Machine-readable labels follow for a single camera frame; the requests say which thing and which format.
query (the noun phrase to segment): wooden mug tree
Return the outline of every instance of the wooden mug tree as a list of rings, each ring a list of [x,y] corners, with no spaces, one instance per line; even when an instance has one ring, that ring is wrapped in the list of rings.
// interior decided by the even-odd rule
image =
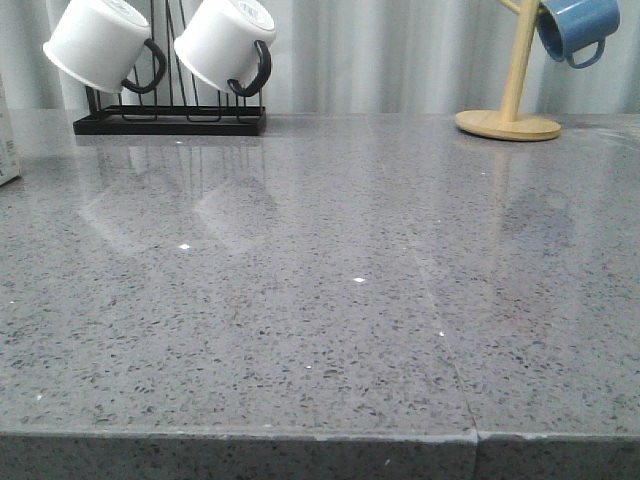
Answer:
[[[500,140],[536,142],[560,135],[562,127],[545,118],[521,115],[520,100],[531,53],[531,43],[540,13],[540,0],[522,0],[520,6],[510,0],[498,0],[518,14],[511,65],[500,110],[468,110],[456,115],[458,127],[482,137]]]

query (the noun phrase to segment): black mug handle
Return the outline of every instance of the black mug handle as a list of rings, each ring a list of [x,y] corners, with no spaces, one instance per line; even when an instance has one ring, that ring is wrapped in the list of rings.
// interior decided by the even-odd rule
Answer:
[[[256,78],[244,88],[238,80],[232,78],[227,81],[231,90],[240,97],[253,97],[264,87],[264,84],[267,83],[271,76],[271,53],[269,52],[269,47],[262,40],[256,40],[253,44],[258,51],[258,58],[260,59]]]
[[[160,83],[160,81],[162,80],[162,77],[164,77],[165,72],[167,71],[167,57],[164,56],[164,53],[162,53],[162,50],[156,44],[156,42],[154,42],[150,38],[147,38],[144,41],[144,44],[149,50],[151,50],[151,53],[156,58],[156,60],[158,60],[158,71],[154,75],[153,80],[151,81],[151,83],[149,85],[147,85],[145,87],[137,85],[137,84],[133,83],[131,80],[128,80],[126,78],[122,81],[122,86],[123,87],[125,87],[125,88],[131,90],[133,93],[137,93],[139,95],[142,95],[144,93],[149,93],[153,89],[155,89],[158,86],[158,84]]]

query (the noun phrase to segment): rack base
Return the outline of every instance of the rack base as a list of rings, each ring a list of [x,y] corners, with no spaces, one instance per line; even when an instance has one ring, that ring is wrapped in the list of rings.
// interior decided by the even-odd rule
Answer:
[[[140,107],[112,105],[73,123],[76,135],[258,136],[264,107]]]
[[[502,122],[497,110],[467,110],[456,115],[456,124],[462,130],[481,137],[540,142],[560,135],[562,127],[553,120],[533,115],[518,115],[515,122]]]

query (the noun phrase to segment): white curtain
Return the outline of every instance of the white curtain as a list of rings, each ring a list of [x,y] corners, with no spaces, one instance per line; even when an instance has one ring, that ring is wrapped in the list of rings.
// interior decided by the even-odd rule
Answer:
[[[165,0],[153,1],[163,12]],[[67,3],[0,0],[0,73],[10,107],[86,108],[84,87],[41,48]],[[130,3],[149,15],[149,0]],[[272,113],[453,113],[500,102],[516,17],[496,0],[262,3],[278,28],[264,91]],[[640,112],[640,2],[618,3],[620,29],[593,67],[556,63],[534,39],[523,112]],[[184,0],[187,16],[199,4]]]

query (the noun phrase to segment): speckled surface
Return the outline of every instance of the speckled surface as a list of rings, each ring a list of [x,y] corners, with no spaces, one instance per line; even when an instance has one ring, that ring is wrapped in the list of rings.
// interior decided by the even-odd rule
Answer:
[[[102,441],[165,478],[135,460],[158,439],[207,475],[193,452],[237,447],[229,478],[511,478],[567,445],[523,467],[544,478],[592,457],[585,435],[616,478],[638,464],[640,117],[540,144],[448,116],[272,116],[244,139],[76,138],[75,118],[16,112],[24,178],[0,188],[9,478]],[[374,468],[387,451],[398,470]]]

